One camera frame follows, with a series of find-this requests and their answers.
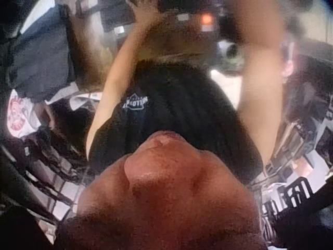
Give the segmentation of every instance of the man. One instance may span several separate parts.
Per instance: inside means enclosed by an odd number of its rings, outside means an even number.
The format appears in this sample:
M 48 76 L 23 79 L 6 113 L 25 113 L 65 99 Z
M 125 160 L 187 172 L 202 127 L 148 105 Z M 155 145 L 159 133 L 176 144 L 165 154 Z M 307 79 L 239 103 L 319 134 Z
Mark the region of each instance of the man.
M 266 249 L 245 188 L 269 160 L 281 116 L 283 25 L 274 0 L 232 6 L 246 52 L 236 113 L 222 91 L 184 64 L 138 66 L 149 30 L 169 13 L 128 2 L 136 24 L 107 78 L 87 138 L 101 173 L 78 216 L 59 229 L 65 249 Z

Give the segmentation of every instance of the raised arm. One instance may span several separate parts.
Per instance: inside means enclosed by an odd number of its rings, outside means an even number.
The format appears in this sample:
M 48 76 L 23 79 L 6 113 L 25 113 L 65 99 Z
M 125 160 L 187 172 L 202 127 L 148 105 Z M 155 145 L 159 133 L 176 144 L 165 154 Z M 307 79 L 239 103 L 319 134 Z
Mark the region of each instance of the raised arm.
M 275 0 L 233 0 L 231 5 L 246 56 L 238 114 L 266 164 L 281 120 L 283 22 Z
M 149 30 L 159 24 L 169 12 L 159 13 L 158 0 L 137 0 L 137 5 L 127 2 L 133 9 L 136 24 L 115 58 L 105 86 L 102 99 L 97 107 L 93 123 L 90 127 L 86 153 L 89 156 L 90 147 L 96 131 L 112 116 L 113 110 L 128 88 L 137 63 L 138 51 Z

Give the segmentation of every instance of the white logo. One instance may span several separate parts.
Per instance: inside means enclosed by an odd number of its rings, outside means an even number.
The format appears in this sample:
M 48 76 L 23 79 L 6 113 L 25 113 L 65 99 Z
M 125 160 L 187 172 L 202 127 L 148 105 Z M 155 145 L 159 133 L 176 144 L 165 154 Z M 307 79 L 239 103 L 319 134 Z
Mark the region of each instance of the white logo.
M 123 109 L 142 110 L 145 108 L 146 102 L 148 102 L 147 96 L 137 96 L 133 94 L 131 97 L 127 98 L 126 102 L 123 104 Z

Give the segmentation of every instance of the black shirt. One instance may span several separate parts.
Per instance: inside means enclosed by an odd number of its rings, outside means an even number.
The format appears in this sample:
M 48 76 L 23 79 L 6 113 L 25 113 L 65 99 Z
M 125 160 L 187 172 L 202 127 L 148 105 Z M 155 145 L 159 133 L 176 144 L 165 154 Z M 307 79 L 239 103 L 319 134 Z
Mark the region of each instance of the black shirt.
M 262 171 L 260 154 L 221 88 L 186 64 L 142 63 L 89 154 L 97 174 L 133 153 L 151 134 L 174 131 L 216 154 L 243 183 Z

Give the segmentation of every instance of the red light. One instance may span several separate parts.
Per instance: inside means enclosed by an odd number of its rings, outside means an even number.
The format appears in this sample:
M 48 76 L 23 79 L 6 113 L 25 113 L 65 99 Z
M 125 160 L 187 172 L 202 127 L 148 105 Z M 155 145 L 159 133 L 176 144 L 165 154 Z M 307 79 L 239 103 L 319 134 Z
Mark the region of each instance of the red light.
M 209 15 L 209 14 L 204 14 L 204 15 L 202 15 L 201 20 L 202 20 L 202 24 L 203 24 L 203 25 L 210 25 L 210 24 L 213 23 L 213 18 L 212 18 L 212 16 Z

